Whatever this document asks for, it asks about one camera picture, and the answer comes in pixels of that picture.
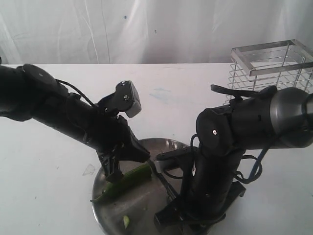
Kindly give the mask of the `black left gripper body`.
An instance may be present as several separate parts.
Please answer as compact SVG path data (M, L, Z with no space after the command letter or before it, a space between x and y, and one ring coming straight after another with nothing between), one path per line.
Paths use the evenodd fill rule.
M32 117L98 151L137 151L134 135L124 119L105 116L77 94L50 96L32 112Z

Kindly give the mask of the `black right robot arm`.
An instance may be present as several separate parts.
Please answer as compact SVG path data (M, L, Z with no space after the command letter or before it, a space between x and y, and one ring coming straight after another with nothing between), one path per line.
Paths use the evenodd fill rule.
M211 227L225 218L245 185L262 174L270 149L305 148L313 142L313 96L296 87L261 91L211 90L232 96L204 109L196 120L199 146L159 154L162 173L182 170L180 193L154 217L158 230L173 225Z

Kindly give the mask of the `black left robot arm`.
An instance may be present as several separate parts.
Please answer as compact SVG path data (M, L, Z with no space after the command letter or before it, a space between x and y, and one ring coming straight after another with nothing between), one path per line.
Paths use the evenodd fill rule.
M143 163L150 153L128 125L141 111L132 81L122 81L114 93L92 103L69 83L31 64L0 68L0 115L15 121L34 119L96 150L105 178L123 178L119 163Z

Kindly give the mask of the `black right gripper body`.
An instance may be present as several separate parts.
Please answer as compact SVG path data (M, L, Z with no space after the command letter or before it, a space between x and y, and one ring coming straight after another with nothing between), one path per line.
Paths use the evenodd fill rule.
M234 174L244 149L217 156L203 148L180 151L178 163L183 172L178 199L181 223L217 223L233 201L245 191L234 182Z

